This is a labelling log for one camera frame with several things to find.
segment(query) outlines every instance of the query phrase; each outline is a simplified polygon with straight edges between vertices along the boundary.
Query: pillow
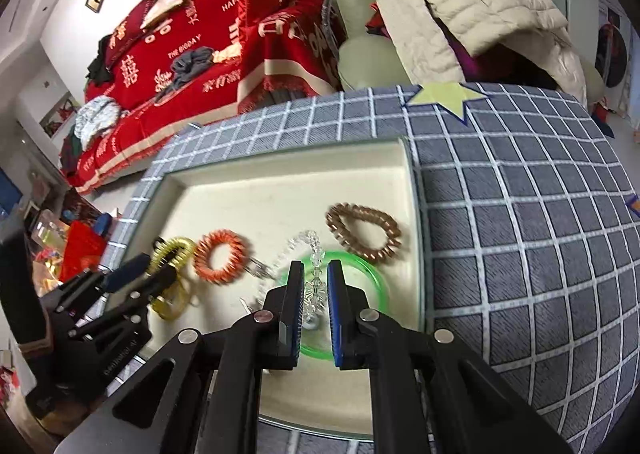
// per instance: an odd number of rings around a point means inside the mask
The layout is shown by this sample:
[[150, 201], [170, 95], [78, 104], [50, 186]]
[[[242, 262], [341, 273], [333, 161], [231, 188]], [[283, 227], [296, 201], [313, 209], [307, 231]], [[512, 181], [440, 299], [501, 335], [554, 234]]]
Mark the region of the pillow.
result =
[[156, 1], [140, 1], [114, 29], [104, 52], [104, 65], [107, 69], [111, 70], [120, 57], [143, 36], [144, 32], [140, 29], [140, 23]]
[[244, 44], [249, 28], [287, 7], [287, 2], [286, 0], [238, 0], [240, 43]]
[[186, 0], [158, 0], [144, 17], [142, 24], [140, 24], [140, 29], [146, 30], [159, 24], [172, 10], [182, 6], [185, 1]]

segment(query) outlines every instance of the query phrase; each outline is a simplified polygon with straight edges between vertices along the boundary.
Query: tray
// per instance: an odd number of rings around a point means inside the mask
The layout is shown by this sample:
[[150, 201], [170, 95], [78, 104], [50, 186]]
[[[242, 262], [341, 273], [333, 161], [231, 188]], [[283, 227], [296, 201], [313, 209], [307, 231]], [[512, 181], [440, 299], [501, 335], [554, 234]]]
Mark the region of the tray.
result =
[[[252, 256], [267, 264], [302, 230], [315, 230], [324, 249], [340, 250], [324, 223], [326, 209], [338, 202], [366, 205], [389, 213], [402, 230], [399, 259], [379, 267], [388, 289], [388, 313], [402, 326], [423, 329], [422, 244], [415, 192], [402, 139], [300, 148], [170, 173], [137, 224], [124, 260], [142, 251], [149, 253], [158, 235], [197, 241], [219, 228], [242, 235], [250, 243]], [[373, 245], [383, 241], [384, 234], [373, 225], [363, 223], [356, 231]], [[223, 264], [225, 254], [221, 247], [211, 263]], [[309, 249], [300, 247], [290, 259], [309, 254]], [[258, 286], [249, 274], [228, 285], [211, 285], [198, 280], [191, 265], [182, 272], [193, 291], [191, 305], [173, 322], [149, 313], [153, 339], [143, 350], [145, 358], [181, 329], [207, 333], [229, 327], [246, 314], [240, 297], [251, 299]], [[364, 288], [370, 305], [376, 306], [374, 291], [361, 274], [346, 269], [345, 277], [347, 283]], [[123, 296], [111, 296], [108, 307]], [[301, 355], [292, 372], [263, 376], [260, 414], [267, 421], [300, 430], [370, 437], [368, 371], [341, 372], [329, 361]]]

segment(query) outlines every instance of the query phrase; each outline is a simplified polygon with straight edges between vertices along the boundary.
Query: green bangle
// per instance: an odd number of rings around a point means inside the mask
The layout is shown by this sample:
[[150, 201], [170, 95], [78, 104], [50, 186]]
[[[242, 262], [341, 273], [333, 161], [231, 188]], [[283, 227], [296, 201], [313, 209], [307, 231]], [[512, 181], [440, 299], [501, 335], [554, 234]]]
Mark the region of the green bangle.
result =
[[[328, 251], [324, 256], [324, 264], [328, 264], [331, 260], [339, 260], [342, 263], [342, 267], [351, 266], [352, 268], [357, 269], [359, 272], [363, 273], [373, 284], [373, 287], [376, 290], [376, 294], [378, 295], [378, 307], [376, 308], [381, 313], [386, 313], [388, 310], [388, 294], [386, 292], [385, 280], [375, 267], [370, 265], [364, 259], [361, 259], [357, 255], [352, 253], [347, 253], [345, 251]], [[305, 272], [311, 273], [313, 271], [313, 265], [311, 262], [311, 257], [306, 257], [302, 259], [302, 264], [305, 266]], [[280, 284], [287, 283], [287, 276], [289, 275], [288, 271], [284, 271], [282, 276], [280, 277]], [[318, 358], [319, 360], [334, 360], [334, 354], [331, 351], [321, 350], [318, 348], [313, 348], [311, 346], [306, 346], [305, 344], [300, 345], [300, 352], [303, 355], [311, 358]]]

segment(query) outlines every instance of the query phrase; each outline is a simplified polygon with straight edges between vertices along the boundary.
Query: white down jacket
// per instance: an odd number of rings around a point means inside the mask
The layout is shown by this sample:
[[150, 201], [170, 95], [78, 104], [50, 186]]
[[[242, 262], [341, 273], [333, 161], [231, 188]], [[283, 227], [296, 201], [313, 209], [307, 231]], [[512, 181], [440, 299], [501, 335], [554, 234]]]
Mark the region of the white down jacket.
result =
[[567, 20], [551, 0], [376, 0], [414, 84], [463, 82], [462, 68], [433, 20], [441, 19], [471, 56], [500, 42], [544, 69], [586, 104], [580, 59]]

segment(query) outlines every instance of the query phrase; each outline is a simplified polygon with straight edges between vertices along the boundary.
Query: sofa armrest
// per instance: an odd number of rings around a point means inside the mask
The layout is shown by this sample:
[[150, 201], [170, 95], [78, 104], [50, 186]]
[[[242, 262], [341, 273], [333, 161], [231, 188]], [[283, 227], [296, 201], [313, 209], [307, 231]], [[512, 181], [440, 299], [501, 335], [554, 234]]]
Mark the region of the sofa armrest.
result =
[[379, 35], [359, 35], [341, 45], [338, 75], [345, 90], [411, 85], [393, 42]]

